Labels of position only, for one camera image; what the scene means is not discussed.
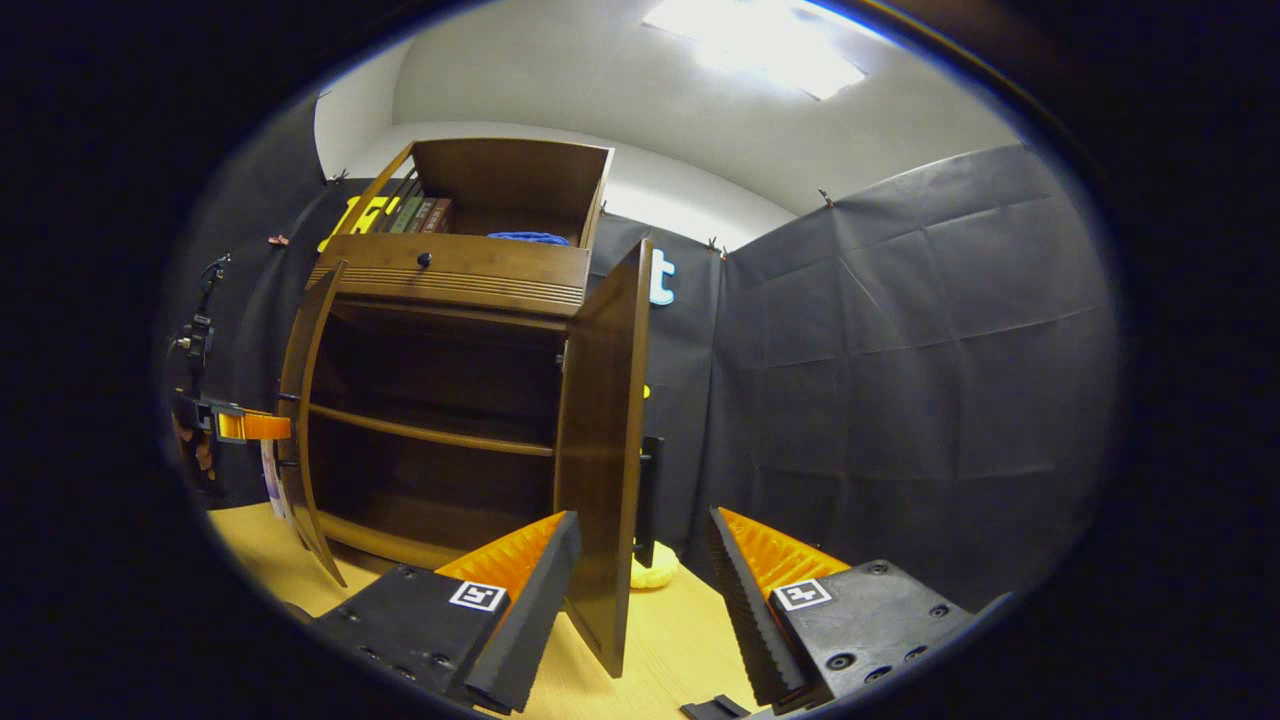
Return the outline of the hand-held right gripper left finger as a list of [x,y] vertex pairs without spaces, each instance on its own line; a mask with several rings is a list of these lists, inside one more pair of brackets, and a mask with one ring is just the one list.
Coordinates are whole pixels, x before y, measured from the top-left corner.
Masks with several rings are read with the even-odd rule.
[[579,515],[557,512],[435,570],[397,565],[312,626],[401,685],[521,712],[581,548]]

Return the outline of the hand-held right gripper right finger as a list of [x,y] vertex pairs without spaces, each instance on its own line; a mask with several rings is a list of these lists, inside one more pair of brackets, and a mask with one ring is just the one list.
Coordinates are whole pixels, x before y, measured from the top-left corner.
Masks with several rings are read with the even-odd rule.
[[730,509],[708,544],[755,701],[776,714],[861,703],[975,615],[884,559],[851,565]]

